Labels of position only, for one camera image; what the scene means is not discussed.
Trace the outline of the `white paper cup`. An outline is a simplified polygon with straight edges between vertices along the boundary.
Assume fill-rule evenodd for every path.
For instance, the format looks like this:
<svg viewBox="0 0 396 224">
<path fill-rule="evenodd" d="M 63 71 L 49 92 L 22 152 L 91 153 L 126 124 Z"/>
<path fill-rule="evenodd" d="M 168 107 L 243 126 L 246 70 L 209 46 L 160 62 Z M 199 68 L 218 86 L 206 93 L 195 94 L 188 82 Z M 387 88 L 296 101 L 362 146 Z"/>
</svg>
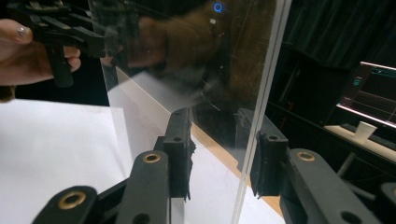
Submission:
<svg viewBox="0 0 396 224">
<path fill-rule="evenodd" d="M 367 140 L 376 130 L 376 127 L 370 123 L 361 121 L 354 133 L 354 138 L 360 141 Z"/>
</svg>

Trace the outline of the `clear acrylic sheet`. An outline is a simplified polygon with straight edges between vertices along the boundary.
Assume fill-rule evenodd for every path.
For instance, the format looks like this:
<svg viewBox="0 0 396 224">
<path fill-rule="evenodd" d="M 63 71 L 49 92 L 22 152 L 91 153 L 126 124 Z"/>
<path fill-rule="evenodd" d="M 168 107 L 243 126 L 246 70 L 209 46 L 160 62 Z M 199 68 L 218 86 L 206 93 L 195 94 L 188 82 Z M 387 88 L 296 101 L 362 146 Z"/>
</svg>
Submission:
<svg viewBox="0 0 396 224">
<path fill-rule="evenodd" d="M 171 114 L 190 110 L 242 173 L 233 219 L 240 218 L 256 134 L 274 76 L 292 0 L 89 0 L 95 30 L 121 28 L 125 56 L 101 61 L 112 109 L 131 155 L 147 154 Z M 246 149 L 235 148 L 239 108 L 254 112 Z"/>
</svg>

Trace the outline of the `monitor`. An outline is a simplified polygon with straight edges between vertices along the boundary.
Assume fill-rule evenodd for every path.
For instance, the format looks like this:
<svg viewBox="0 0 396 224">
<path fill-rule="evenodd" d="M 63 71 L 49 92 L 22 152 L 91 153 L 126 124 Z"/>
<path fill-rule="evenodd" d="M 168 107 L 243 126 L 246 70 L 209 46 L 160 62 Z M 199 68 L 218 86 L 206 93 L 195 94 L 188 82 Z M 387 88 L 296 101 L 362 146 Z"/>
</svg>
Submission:
<svg viewBox="0 0 396 224">
<path fill-rule="evenodd" d="M 360 62 L 337 106 L 396 129 L 396 68 Z"/>
</svg>

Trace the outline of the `white paper sheet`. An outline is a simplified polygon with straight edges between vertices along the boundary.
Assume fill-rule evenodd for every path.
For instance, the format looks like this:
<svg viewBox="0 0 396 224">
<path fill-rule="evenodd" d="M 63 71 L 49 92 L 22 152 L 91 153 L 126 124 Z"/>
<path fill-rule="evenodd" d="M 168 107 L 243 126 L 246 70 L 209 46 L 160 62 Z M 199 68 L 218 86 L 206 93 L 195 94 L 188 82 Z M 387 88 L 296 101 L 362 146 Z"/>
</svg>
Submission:
<svg viewBox="0 0 396 224">
<path fill-rule="evenodd" d="M 0 224 L 32 224 L 56 193 L 76 185 L 102 192 L 132 169 L 119 110 L 13 100 L 0 104 Z M 239 178 L 191 135 L 191 199 L 175 200 L 172 224 L 285 224 L 266 202 L 245 195 L 233 219 Z"/>
</svg>

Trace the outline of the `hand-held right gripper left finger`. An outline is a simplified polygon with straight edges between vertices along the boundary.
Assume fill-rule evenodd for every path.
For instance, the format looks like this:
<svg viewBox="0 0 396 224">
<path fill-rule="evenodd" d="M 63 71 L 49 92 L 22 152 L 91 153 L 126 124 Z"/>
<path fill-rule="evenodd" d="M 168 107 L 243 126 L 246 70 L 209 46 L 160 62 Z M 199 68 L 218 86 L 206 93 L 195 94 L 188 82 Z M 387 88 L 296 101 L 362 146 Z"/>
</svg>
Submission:
<svg viewBox="0 0 396 224">
<path fill-rule="evenodd" d="M 191 140 L 191 117 L 188 108 L 174 111 L 164 136 L 159 137 L 160 150 L 168 156 L 170 197 L 190 199 L 192 154 L 196 149 Z"/>
</svg>

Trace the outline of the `dark curtain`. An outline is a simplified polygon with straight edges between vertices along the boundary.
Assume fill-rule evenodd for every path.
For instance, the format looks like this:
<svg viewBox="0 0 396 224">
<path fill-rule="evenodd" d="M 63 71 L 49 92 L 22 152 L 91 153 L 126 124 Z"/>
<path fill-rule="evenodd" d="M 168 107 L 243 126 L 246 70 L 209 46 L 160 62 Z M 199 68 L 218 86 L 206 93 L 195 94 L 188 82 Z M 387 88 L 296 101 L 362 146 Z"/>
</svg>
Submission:
<svg viewBox="0 0 396 224">
<path fill-rule="evenodd" d="M 292 0 L 283 41 L 330 67 L 396 68 L 396 0 Z"/>
</svg>

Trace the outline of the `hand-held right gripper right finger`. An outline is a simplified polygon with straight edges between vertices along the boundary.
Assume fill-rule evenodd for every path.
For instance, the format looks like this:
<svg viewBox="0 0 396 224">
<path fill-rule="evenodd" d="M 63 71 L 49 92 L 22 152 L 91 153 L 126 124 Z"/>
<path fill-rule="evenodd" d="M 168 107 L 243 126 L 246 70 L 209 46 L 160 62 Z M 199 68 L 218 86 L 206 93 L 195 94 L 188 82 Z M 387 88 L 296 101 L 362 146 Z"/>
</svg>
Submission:
<svg viewBox="0 0 396 224">
<path fill-rule="evenodd" d="M 235 118 L 235 148 L 246 149 L 254 112 L 239 108 Z M 280 163 L 285 159 L 289 140 L 267 117 L 256 134 L 256 151 L 250 170 L 250 183 L 255 196 L 277 196 L 280 184 Z"/>
</svg>

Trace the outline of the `white desk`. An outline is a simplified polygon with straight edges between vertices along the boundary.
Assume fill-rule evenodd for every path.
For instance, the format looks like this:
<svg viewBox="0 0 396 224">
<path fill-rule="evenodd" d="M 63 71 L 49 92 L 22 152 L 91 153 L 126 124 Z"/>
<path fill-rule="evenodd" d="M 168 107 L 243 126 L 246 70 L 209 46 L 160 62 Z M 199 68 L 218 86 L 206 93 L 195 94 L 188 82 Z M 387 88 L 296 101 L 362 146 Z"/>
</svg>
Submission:
<svg viewBox="0 0 396 224">
<path fill-rule="evenodd" d="M 355 134 L 342 128 L 339 125 L 324 126 L 324 130 L 332 134 L 335 138 L 349 144 L 351 152 L 339 168 L 337 174 L 344 176 L 352 165 L 353 161 L 360 159 L 372 165 L 377 170 L 386 175 L 396 178 L 396 151 L 391 148 L 379 145 L 371 140 L 358 140 Z"/>
</svg>

